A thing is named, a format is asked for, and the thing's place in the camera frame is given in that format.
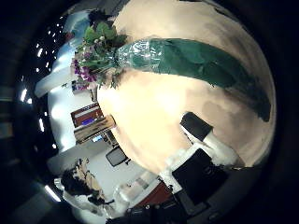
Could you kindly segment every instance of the monitor screen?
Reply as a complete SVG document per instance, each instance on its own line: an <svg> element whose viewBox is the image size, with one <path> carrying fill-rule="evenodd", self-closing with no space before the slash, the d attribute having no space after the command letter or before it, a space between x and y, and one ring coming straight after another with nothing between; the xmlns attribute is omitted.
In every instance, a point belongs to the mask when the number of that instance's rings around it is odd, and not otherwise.
<svg viewBox="0 0 299 224"><path fill-rule="evenodd" d="M106 154L106 158L112 166L117 166L127 160L127 156L120 147L113 148Z"/></svg>

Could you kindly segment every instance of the green cellophane wrapping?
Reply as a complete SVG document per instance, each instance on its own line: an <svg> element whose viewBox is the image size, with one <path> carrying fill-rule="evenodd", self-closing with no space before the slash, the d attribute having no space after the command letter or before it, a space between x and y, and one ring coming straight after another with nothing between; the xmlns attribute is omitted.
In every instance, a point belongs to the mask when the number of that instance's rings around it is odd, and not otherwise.
<svg viewBox="0 0 299 224"><path fill-rule="evenodd" d="M194 40L142 39L116 50L120 67L145 72L179 75L204 80L247 98L249 106L264 121L270 117L270 102L257 77L227 52Z"/></svg>

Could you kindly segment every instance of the desk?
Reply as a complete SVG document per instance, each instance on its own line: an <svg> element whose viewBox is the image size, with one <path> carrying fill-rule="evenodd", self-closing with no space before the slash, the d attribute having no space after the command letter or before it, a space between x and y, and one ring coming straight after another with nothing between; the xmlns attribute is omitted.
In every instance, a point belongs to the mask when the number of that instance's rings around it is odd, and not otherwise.
<svg viewBox="0 0 299 224"><path fill-rule="evenodd" d="M261 49L240 24L206 3L173 0L131 0L114 24L129 42L156 35L195 39L223 49L259 76L272 103L272 118L264 123L232 96L201 80L128 70L116 90L98 91L98 101L104 115L115 119L112 132L129 158L159 174L167 157L191 146L179 128L185 111L212 125L214 134L247 166L261 158L275 125L273 80Z"/></svg>

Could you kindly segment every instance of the flower bouquet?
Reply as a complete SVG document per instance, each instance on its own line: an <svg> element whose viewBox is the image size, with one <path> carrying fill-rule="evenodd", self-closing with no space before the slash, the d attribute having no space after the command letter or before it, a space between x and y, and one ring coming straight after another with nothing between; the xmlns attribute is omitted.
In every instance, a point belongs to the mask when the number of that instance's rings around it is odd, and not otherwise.
<svg viewBox="0 0 299 224"><path fill-rule="evenodd" d="M148 38L125 44L126 37L104 22L87 29L73 62L82 86L97 82L101 87L110 71L111 87L116 88L124 68L192 77L231 92L269 120L271 104L258 78L229 53L189 39Z"/></svg>

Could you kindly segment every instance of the ceiling light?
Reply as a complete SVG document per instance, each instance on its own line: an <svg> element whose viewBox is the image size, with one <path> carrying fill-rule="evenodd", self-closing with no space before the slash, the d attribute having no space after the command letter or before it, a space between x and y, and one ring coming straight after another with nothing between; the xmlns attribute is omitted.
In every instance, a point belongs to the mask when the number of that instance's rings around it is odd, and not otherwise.
<svg viewBox="0 0 299 224"><path fill-rule="evenodd" d="M56 201L56 202L60 202L60 198L54 193L54 191L48 186L45 186L45 190L48 192L48 194Z"/></svg>
<svg viewBox="0 0 299 224"><path fill-rule="evenodd" d="M21 100L22 102L24 102L26 93L27 93L27 89L24 89L24 90L21 92L21 98L20 98L20 100Z"/></svg>
<svg viewBox="0 0 299 224"><path fill-rule="evenodd" d="M39 128L41 132L45 132L44 123L42 119L39 119Z"/></svg>
<svg viewBox="0 0 299 224"><path fill-rule="evenodd" d="M40 55L41 55L42 52L43 52L43 49L39 49L39 50L38 50L38 53L37 53L37 57L38 57L38 58L40 57Z"/></svg>

